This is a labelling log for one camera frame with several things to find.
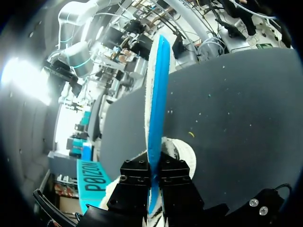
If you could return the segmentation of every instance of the machine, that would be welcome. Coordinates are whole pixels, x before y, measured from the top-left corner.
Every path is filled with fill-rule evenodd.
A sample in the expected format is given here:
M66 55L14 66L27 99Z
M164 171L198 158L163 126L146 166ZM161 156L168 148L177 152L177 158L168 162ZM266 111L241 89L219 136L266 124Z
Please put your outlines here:
M87 205L88 210L83 216L76 214L77 224L64 216L39 190L34 192L34 197L55 223L62 227L146 226L151 186L147 153L133 160L126 160L120 172L119 183L107 203L108 210ZM102 180L102 176L89 177L90 182ZM229 214L226 204L204 209L203 198L189 177L186 162L176 160L163 152L159 162L158 180L164 223L169 227L201 226L203 223L211 226L276 226L279 223L278 212L284 203L278 190L287 187L290 193L292 191L288 184L275 189L263 189Z

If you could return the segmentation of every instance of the cable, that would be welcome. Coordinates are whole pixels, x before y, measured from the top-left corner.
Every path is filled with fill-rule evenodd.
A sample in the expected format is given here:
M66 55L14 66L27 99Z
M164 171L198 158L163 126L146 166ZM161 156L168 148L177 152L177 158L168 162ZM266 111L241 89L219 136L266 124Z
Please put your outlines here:
M230 2L232 2L233 4L235 4L236 6L240 7L241 9L253 14L253 15L256 15L257 17L260 17L260 18L264 18L264 19L269 19L269 20L275 20L276 17L269 17L269 16L265 16L265 15L262 15L262 14L259 14L259 13L255 13L251 10L249 10L248 8L238 4L237 2L235 2L234 0L229 0Z
M120 17L120 18L124 18L124 19L127 19L127 20L131 20L130 18L126 17L126 16L123 16L123 15L117 15L117 14L113 14L113 13L96 13L96 15L111 15L111 16L116 16L116 17Z
M166 18L162 17L160 14L158 14L158 13L155 12L154 10L148 8L147 6L145 6L145 5L141 4L141 3L138 3L138 4L141 5L141 6L143 6L143 7L145 7L149 12L153 12L154 14L156 14L157 16L159 16L159 17L160 17L160 21L161 21L163 24L165 24L165 26L167 26L167 27L173 32L174 35L178 35L178 33L180 33L180 31L176 28L176 26L174 26L169 20L167 20ZM165 23L164 20L166 20L166 22L168 22L168 23L175 29L175 31L174 31L171 27L169 27L169 26Z
M196 10L197 10L197 12L201 15L201 17L204 19L204 20L206 20L205 19L205 17L201 14L201 12L196 8L196 6L195 5L193 5L193 4L189 4L186 0L183 0L183 2L186 4L186 6L188 6L191 10L192 10L192 8L190 7L190 5L192 5ZM209 30L209 31L212 31L212 33L213 33L213 35L214 36L217 36L217 34L214 32L214 30L213 30L213 28L210 26L210 28L204 23L204 21L199 17L199 15L198 14L196 14L196 12L194 11L194 10L192 10L193 11L193 13L197 16L197 18L199 18L199 20L201 21L201 23Z
M197 3L198 3L198 6L201 8L199 0L196 0L196 1L197 1Z
M162 7L162 6L160 6L157 2L156 2L156 0L150 0L152 3L154 3L156 6L158 6L169 18L171 18L175 23L176 23L176 25L181 29L181 31L184 33L184 35L185 35L185 37L186 37L186 39L188 40L188 41L190 41L190 39L189 39L189 37L188 37L188 35L184 32L184 30L183 30L183 28L180 26L180 24L174 19L174 17L171 15L171 14L169 14L168 12L166 12L166 10Z
M188 32L188 31L184 31L184 32L186 32L186 33L191 33L191 34L194 34L194 35L196 35L196 36L198 36L198 34L197 33L194 33L194 32Z
M281 188L288 188L289 194L291 194L292 191L293 191L292 187L291 187L290 184L288 184L288 183L284 183L284 184L282 184L282 185L276 187L274 190L277 191L277 190L279 190L279 189L281 189Z
M124 8L120 3L118 3L118 5L120 6L121 9L123 9L123 11L128 12L131 15L131 18L134 18L133 14L130 11Z
M213 40L216 40L216 41L221 42L221 43L224 45L224 47L223 47L221 44L214 42ZM216 37L211 37L211 38L206 39L206 40L198 47L198 54L199 54L199 56L203 56L202 48L203 48L205 45L207 45L207 44L215 44L215 45L219 46L220 49L221 49L221 54L224 53L224 50L225 50L225 47L226 47L226 46L225 46L225 43L224 43L222 40L220 40L220 39L218 39L218 38L216 38Z

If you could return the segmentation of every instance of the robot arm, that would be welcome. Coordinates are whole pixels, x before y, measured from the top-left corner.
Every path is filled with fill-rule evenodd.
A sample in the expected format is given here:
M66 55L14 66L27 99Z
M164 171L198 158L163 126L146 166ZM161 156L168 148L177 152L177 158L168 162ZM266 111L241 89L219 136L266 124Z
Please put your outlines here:
M74 28L71 29L71 27L84 25L99 10L119 2L120 0L90 0L86 3L71 1L63 6L58 15L58 49L65 49L68 46L68 41L74 31Z

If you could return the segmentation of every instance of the gray panel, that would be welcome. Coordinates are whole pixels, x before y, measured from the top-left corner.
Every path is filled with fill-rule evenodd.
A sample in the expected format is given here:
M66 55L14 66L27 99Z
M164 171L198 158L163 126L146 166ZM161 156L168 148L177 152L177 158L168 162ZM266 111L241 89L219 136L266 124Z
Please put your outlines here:
M126 159L146 150L144 100L145 90L139 89L108 108L99 158L111 180L120 175L120 167Z
M41 165L32 162L25 172L27 179L34 182L36 188L40 187L40 183L45 175L44 169Z
M22 121L20 125L20 156L23 170L26 172L33 158L33 129L37 100L25 96L23 103Z
M20 90L16 87L5 87L1 91L2 102L2 135L3 145L8 158L8 162L16 183L21 185L24 180L24 174L20 158L20 125L23 111L23 101Z
M77 177L77 159L75 157L50 151L48 154L48 162L52 174Z
M40 156L44 150L44 122L48 107L42 102L37 104L33 130L33 158Z
M89 135L89 138L92 141L95 141L98 136L100 135L100 126L99 126L99 111L101 107L102 97L103 97L104 91L102 91L102 94L99 95L99 97L95 100L92 108L91 113L89 117L89 125L87 128L87 134Z
M53 139L55 136L55 128L57 115L59 110L59 104L57 102L52 102L48 107L46 113L46 119L44 124L44 153L48 153L50 150L53 150Z
M297 54L278 48L227 54L170 75L164 136L194 149L193 181L206 208L226 202L234 210L263 188L294 185L303 163L302 84ZM135 91L108 111L100 162L111 179L143 149L143 95Z
M26 179L21 187L21 193L24 199L28 202L30 207L34 207L35 199L33 197L33 191L36 189L34 182Z
M36 157L34 159L34 162L40 166L43 167L44 169L44 174L48 171L48 158L47 155L41 154L40 156Z

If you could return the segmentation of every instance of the white tube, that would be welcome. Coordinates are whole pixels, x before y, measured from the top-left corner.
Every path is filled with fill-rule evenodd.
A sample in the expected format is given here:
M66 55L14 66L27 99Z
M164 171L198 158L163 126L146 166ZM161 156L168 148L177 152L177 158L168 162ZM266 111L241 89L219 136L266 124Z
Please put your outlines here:
M107 6L116 5L120 3L120 1L121 0L90 0L87 3L94 3L98 5L98 11L99 11L100 9L104 9Z
M193 28L193 30L197 33L200 37L201 41L208 39L209 36L206 32L206 28L203 24L199 23L195 14L192 13L191 9L188 9L185 5L182 4L179 0L164 0L167 4L175 9ZM218 48L211 48L210 46L207 47L209 49L210 55L215 57L218 53Z
M229 0L229 1L232 2L233 4L235 4L236 6L240 7L241 9L243 9L243 10L245 10L245 11L247 11L247 12L249 12L249 13L251 13L251 14L257 16L257 17L264 18L264 19L269 19L269 20L275 20L276 19L276 17L269 17L269 16L265 16L265 15L262 15L262 14L259 14L259 13L255 13L255 12L249 10L248 8L238 4L234 0Z

